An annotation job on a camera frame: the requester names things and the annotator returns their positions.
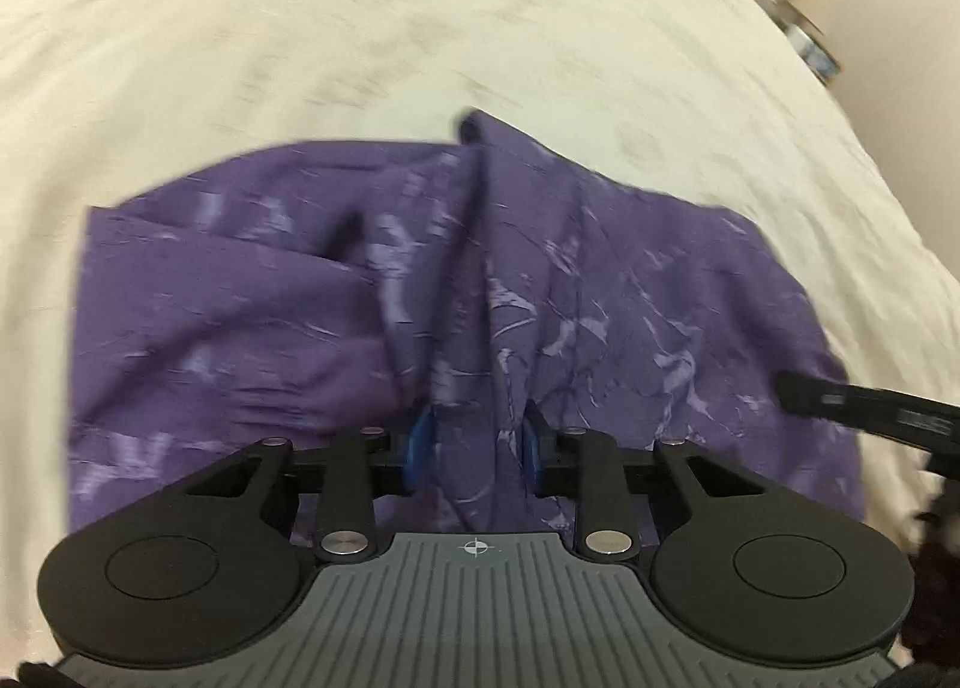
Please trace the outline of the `right cream nightstand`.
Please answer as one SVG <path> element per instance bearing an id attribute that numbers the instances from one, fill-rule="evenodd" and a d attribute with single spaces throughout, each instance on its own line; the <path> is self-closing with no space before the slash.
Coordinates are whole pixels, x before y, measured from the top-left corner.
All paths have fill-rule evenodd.
<path id="1" fill-rule="evenodd" d="M 835 0 L 760 0 L 766 15 L 825 88 L 830 88 L 843 70 L 827 41 L 834 4 Z"/>

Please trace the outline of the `cream floral bedspread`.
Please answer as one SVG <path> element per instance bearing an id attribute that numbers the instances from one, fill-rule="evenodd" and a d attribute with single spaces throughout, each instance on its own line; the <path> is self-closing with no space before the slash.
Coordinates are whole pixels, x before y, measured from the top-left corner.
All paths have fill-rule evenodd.
<path id="1" fill-rule="evenodd" d="M 439 140 L 480 107 L 752 218 L 859 384 L 958 395 L 958 285 L 755 0 L 2 0 L 2 662 L 55 647 L 85 217 L 270 143 Z"/>

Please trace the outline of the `purple patterned hooded jacket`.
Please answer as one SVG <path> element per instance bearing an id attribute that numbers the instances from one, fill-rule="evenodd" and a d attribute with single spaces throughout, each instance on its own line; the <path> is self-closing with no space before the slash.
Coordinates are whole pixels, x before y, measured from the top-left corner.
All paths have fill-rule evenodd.
<path id="1" fill-rule="evenodd" d="M 784 415 L 841 379 L 804 288 L 734 211 L 614 183 L 483 112 L 451 143 L 254 151 L 91 211 L 70 373 L 68 522 L 263 438 L 324 445 L 428 402 L 394 530 L 568 532 L 521 418 L 696 442 L 851 518 L 856 440 Z"/>

